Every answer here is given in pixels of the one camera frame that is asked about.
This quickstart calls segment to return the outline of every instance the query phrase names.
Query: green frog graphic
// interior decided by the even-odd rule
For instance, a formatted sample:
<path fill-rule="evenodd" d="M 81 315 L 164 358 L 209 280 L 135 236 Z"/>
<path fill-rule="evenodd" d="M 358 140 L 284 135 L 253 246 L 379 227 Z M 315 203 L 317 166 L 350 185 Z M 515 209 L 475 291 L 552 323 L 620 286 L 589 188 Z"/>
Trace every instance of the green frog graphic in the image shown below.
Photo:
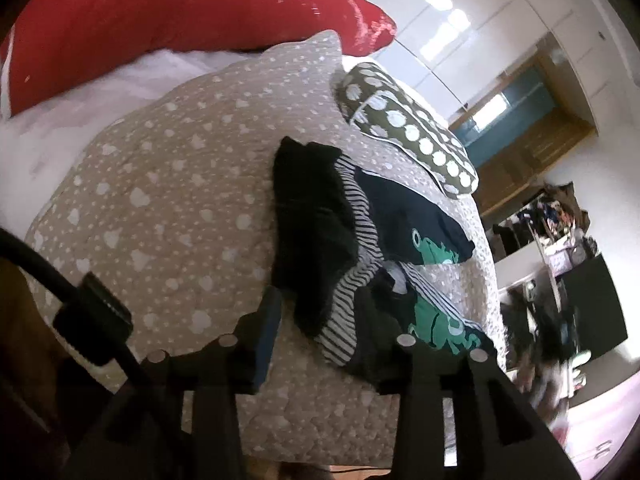
<path fill-rule="evenodd" d="M 412 241 L 414 247 L 420 251 L 425 265 L 458 262 L 457 253 L 448 250 L 443 243 L 438 247 L 430 239 L 421 238 L 417 229 L 412 231 Z M 409 325 L 409 334 L 414 334 L 438 350 L 448 344 L 453 355 L 460 353 L 459 346 L 467 350 L 480 346 L 478 336 L 466 335 L 465 325 L 461 321 L 451 318 L 424 298 L 418 296 L 414 309 L 415 324 Z"/>

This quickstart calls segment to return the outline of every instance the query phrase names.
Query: green pillow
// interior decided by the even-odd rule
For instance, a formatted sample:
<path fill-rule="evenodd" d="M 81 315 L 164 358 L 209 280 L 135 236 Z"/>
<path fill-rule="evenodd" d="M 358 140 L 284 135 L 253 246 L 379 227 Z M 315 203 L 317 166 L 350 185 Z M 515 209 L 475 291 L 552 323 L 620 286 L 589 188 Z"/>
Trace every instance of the green pillow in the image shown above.
<path fill-rule="evenodd" d="M 456 136 L 378 65 L 356 65 L 338 85 L 336 99 L 349 124 L 403 150 L 448 197 L 458 198 L 478 188 L 476 168 Z"/>

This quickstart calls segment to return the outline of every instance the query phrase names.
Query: metal bolt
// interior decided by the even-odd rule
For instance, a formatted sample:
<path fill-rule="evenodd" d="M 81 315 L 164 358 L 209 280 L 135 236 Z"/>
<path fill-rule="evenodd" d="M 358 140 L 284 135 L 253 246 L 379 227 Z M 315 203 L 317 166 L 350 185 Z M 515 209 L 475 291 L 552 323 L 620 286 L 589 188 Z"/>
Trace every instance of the metal bolt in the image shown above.
<path fill-rule="evenodd" d="M 400 346 L 403 346 L 405 348 L 409 348 L 410 346 L 415 345 L 415 337 L 411 334 L 400 334 L 398 337 L 396 337 L 396 341 Z"/>
<path fill-rule="evenodd" d="M 146 356 L 146 360 L 148 360 L 150 363 L 156 364 L 164 361 L 167 356 L 168 354 L 164 350 L 153 350 L 149 353 L 148 356 Z"/>
<path fill-rule="evenodd" d="M 471 352 L 469 352 L 469 356 L 476 363 L 484 363 L 489 358 L 487 353 L 481 348 L 474 348 Z"/>
<path fill-rule="evenodd" d="M 233 334 L 223 334 L 218 338 L 218 344 L 224 348 L 236 346 L 238 338 Z"/>

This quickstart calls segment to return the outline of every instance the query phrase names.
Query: drawer handle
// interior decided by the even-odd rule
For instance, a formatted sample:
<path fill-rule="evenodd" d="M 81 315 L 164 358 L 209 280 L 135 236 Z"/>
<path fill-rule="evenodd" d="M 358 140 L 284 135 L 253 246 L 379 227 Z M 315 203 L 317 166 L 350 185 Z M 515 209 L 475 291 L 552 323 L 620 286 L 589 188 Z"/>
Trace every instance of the drawer handle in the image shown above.
<path fill-rule="evenodd" d="M 597 452 L 594 456 L 593 459 L 597 460 L 603 456 L 607 456 L 609 453 L 611 452 L 611 448 L 607 447 L 606 449 L 603 449 L 602 451 Z"/>

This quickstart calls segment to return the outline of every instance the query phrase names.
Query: beige quilt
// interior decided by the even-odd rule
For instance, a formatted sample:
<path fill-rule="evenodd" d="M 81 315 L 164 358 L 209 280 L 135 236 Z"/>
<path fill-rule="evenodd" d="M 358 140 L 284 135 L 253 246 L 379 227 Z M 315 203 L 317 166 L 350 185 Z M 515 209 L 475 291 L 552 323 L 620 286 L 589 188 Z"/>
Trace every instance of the beige quilt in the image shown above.
<path fill-rule="evenodd" d="M 116 121 L 66 176 L 28 243 L 74 283 L 93 271 L 127 305 L 136 356 L 190 352 L 258 305 L 273 259 L 271 165 L 280 139 L 332 144 L 463 226 L 474 256 L 424 273 L 484 326 L 503 363 L 494 265 L 473 199 L 446 198 L 400 150 L 345 123 L 331 90 L 340 62 L 338 37 L 325 31 L 193 79 Z M 36 283 L 31 288 L 50 324 L 58 302 Z M 112 390 L 124 380 L 113 363 L 85 365 Z M 268 380 L 257 396 L 239 397 L 238 409 L 248 454 L 390 465 L 398 399 L 326 364 L 290 309 Z"/>

